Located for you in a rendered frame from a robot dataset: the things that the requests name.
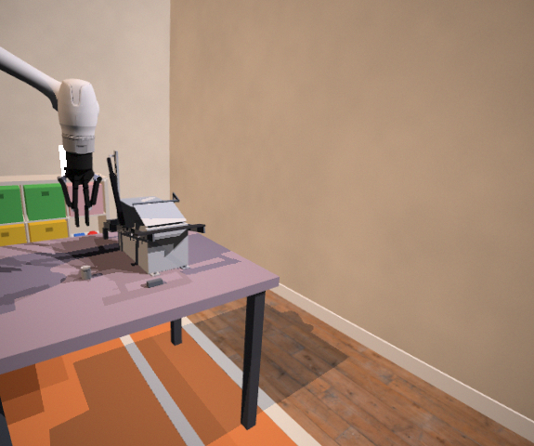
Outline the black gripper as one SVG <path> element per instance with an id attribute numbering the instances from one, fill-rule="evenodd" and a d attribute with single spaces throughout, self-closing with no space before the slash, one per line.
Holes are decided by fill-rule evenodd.
<path id="1" fill-rule="evenodd" d="M 77 171 L 74 171 L 77 170 Z M 91 200 L 89 199 L 88 183 L 94 179 Z M 72 203 L 66 186 L 66 178 L 72 183 Z M 57 177 L 61 184 L 66 204 L 74 212 L 75 225 L 79 228 L 79 209 L 78 209 L 78 189 L 83 185 L 85 197 L 85 224 L 89 226 L 89 211 L 92 205 L 95 205 L 98 197 L 98 187 L 102 177 L 96 175 L 93 171 L 93 156 L 88 154 L 73 154 L 66 152 L 66 172 L 65 175 Z M 93 198 L 92 198 L 93 197 Z M 93 199 L 93 200 L 92 200 Z"/>

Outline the grey metal cylinder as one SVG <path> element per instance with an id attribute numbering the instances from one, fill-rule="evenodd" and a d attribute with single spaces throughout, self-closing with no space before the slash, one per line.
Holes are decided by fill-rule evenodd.
<path id="1" fill-rule="evenodd" d="M 91 267 L 90 266 L 82 266 L 81 267 L 81 274 L 83 280 L 91 279 Z"/>

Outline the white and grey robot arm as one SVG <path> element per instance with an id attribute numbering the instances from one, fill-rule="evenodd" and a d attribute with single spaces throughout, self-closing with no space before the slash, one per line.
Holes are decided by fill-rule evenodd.
<path id="1" fill-rule="evenodd" d="M 59 113 L 62 148 L 73 154 L 95 151 L 99 106 L 93 86 L 84 80 L 59 82 L 35 69 L 0 46 L 0 70 L 46 95 Z"/>

